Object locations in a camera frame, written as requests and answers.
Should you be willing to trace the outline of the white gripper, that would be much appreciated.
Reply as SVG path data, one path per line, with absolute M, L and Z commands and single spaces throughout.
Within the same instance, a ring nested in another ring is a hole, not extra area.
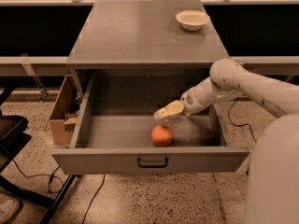
M 211 83 L 198 84 L 185 91 L 180 100 L 175 100 L 154 113 L 156 119 L 165 119 L 179 115 L 200 113 L 217 101 L 218 89 Z

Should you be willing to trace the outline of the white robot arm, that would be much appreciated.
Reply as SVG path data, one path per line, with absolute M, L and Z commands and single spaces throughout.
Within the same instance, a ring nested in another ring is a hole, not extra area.
M 156 111 L 156 119 L 196 114 L 244 94 L 276 117 L 249 162 L 244 224 L 299 224 L 299 86 L 251 73 L 230 59 L 214 62 L 209 78 Z

